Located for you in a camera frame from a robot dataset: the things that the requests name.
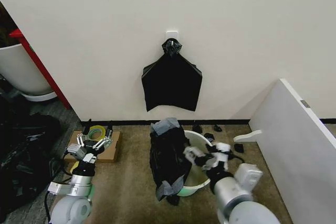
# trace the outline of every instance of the black plastic bag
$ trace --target black plastic bag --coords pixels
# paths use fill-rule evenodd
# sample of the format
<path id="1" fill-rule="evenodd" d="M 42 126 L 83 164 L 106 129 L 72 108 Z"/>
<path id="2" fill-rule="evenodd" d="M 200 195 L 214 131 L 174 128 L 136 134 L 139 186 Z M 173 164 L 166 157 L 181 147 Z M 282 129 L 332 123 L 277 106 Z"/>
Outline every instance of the black plastic bag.
<path id="1" fill-rule="evenodd" d="M 181 47 L 176 39 L 168 39 L 162 45 L 164 55 L 143 69 L 147 111 L 158 105 L 196 110 L 202 73 L 180 55 Z"/>
<path id="2" fill-rule="evenodd" d="M 161 135 L 151 133 L 150 166 L 159 201 L 176 195 L 183 188 L 192 166 L 183 154 L 189 144 L 182 127 L 174 127 Z"/>

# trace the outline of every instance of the trash can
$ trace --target trash can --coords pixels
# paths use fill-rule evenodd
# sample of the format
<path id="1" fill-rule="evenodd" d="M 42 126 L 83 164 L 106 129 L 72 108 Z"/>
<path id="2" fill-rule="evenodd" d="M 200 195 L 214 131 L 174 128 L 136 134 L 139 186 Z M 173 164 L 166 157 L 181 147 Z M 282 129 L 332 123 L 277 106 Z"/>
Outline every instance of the trash can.
<path id="1" fill-rule="evenodd" d="M 189 138 L 191 146 L 197 147 L 204 153 L 207 153 L 205 144 L 212 146 L 208 139 L 194 131 L 184 131 L 184 134 L 187 138 Z M 209 183 L 210 179 L 206 176 L 202 169 L 199 166 L 192 165 L 188 178 L 184 183 L 182 190 L 178 193 L 178 196 L 190 196 L 198 189 L 205 187 Z"/>

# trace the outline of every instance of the tape roll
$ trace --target tape roll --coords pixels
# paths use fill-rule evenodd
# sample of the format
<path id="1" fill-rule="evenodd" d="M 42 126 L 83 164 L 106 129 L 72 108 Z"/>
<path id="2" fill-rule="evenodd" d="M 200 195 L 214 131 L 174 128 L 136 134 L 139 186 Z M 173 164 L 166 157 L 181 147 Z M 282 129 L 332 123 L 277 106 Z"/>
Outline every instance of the tape roll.
<path id="1" fill-rule="evenodd" d="M 87 135 L 89 140 L 99 141 L 105 137 L 106 130 L 101 125 L 94 125 L 90 127 L 89 133 Z"/>

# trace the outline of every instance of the cardboard box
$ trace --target cardboard box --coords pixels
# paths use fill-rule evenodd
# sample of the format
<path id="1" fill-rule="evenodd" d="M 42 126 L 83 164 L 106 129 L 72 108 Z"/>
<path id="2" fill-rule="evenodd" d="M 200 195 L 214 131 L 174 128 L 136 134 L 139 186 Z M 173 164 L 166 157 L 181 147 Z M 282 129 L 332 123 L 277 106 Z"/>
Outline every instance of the cardboard box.
<path id="1" fill-rule="evenodd" d="M 77 135 L 82 131 L 73 131 L 70 138 L 69 144 L 77 144 Z M 112 132 L 112 144 L 101 154 L 98 155 L 98 160 L 96 163 L 114 163 L 117 161 L 119 147 L 121 142 L 121 132 L 113 131 Z M 66 162 L 75 162 L 76 159 L 70 154 L 66 155 L 64 160 Z"/>

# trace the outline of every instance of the yellow tape roll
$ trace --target yellow tape roll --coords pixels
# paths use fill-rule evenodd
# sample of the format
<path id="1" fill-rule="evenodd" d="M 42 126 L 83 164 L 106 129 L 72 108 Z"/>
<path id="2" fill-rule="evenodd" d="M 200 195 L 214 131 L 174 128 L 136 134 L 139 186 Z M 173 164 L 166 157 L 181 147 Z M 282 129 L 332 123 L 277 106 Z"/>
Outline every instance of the yellow tape roll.
<path id="1" fill-rule="evenodd" d="M 94 125 L 90 127 L 90 131 L 87 135 L 89 140 L 99 141 L 105 137 L 105 128 L 101 125 Z"/>
<path id="2" fill-rule="evenodd" d="M 79 164 L 79 161 L 76 161 L 76 162 L 74 163 L 74 165 L 73 165 L 72 168 L 70 169 L 70 173 L 72 173 L 72 171 L 78 166 L 78 164 Z"/>

